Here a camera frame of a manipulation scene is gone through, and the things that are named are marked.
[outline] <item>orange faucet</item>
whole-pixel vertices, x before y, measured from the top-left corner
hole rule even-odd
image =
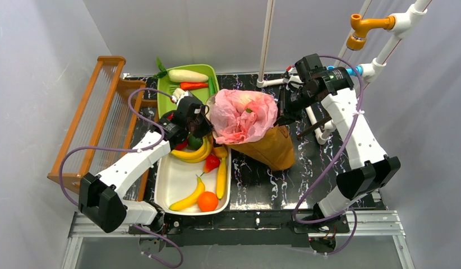
[[[366,43],[366,35],[371,29],[382,28],[391,30],[395,25],[395,17],[386,18],[366,18],[361,19],[361,15],[351,15],[351,27],[354,33],[346,41],[346,46],[351,50],[360,50]]]

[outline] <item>yellow banana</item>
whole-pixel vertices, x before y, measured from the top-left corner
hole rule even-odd
[[[208,150],[209,142],[203,139],[202,146],[194,152],[185,152],[181,150],[172,150],[171,154],[182,160],[193,160],[201,157]]]
[[[170,205],[169,209],[173,211],[180,211],[180,210],[186,209],[194,205],[197,202],[197,198],[199,198],[199,195],[201,195],[205,191],[206,191],[206,187],[204,186],[204,183],[202,182],[200,177],[197,177],[197,187],[194,190],[194,192],[188,197],[184,198],[183,200],[180,200]]]
[[[227,164],[225,157],[220,161],[219,168],[217,169],[217,180],[216,180],[216,196],[217,199],[224,197],[225,186],[227,185]]]
[[[195,159],[191,159],[191,160],[186,160],[186,159],[181,159],[182,161],[185,161],[187,163],[191,163],[191,164],[194,164],[194,163],[199,163],[200,161],[204,161],[208,156],[209,154],[211,154],[211,150],[213,149],[213,147],[211,145],[209,145],[208,142],[204,142],[204,143],[207,143],[208,146],[206,147],[206,152],[204,152],[204,154],[198,158],[195,158]]]

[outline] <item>black marble table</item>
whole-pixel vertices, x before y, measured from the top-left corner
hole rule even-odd
[[[237,89],[262,91],[278,96],[279,86],[259,89],[256,86],[257,75],[218,75],[220,89]],[[279,74],[266,75],[265,79],[281,78]],[[133,78],[144,80],[148,87],[156,88],[156,81],[147,77]],[[145,93],[146,99],[156,99],[156,94]],[[322,118],[322,107],[313,106],[317,119]],[[142,108],[140,113],[149,119],[154,119],[155,108]],[[226,210],[291,210],[302,197],[308,187],[325,169],[342,144],[342,139],[334,132],[328,142],[320,146],[316,142],[314,133],[309,134],[301,141],[296,135],[309,127],[310,121],[302,112],[303,120],[287,126],[293,138],[296,163],[283,171],[271,171],[268,166],[242,154],[232,151],[232,178],[230,190],[230,203]],[[138,120],[132,140],[132,146],[142,139],[149,124]],[[145,191],[145,200],[153,200],[156,179],[156,167],[149,173]],[[316,202],[323,199],[335,186],[336,175],[349,169],[346,153],[343,153],[335,166],[326,175],[315,190],[308,195],[306,203],[301,208],[311,208]],[[134,200],[138,194],[140,182],[136,182],[127,193],[126,199]],[[382,203],[375,203],[372,196],[368,195],[359,200],[355,208],[384,209]]]

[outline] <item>orange fruit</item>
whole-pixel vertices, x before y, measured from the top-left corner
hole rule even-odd
[[[219,200],[213,192],[203,192],[197,199],[197,206],[202,212],[214,211]]]

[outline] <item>green basket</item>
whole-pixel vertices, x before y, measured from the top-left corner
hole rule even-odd
[[[210,80],[212,80],[215,91],[216,92],[219,91],[219,85],[217,83],[217,77],[215,75],[214,68],[212,68],[212,66],[210,65],[190,64],[187,66],[173,67],[173,68],[168,69],[168,71],[173,70],[173,69],[185,69],[185,70],[190,70],[190,71],[198,72],[201,74],[205,74],[209,77]],[[173,94],[174,90],[178,87],[179,87],[179,83],[172,82],[171,80],[169,80],[168,75],[158,79],[157,88],[160,91],[164,91],[168,94]],[[191,93],[193,94],[193,96],[201,100],[203,104],[206,104],[208,98],[210,97],[209,88],[191,90]],[[158,100],[158,116],[160,118],[163,116],[164,113],[169,112],[171,110],[176,110],[176,104],[173,104],[168,97],[162,94],[158,94],[157,100]]]

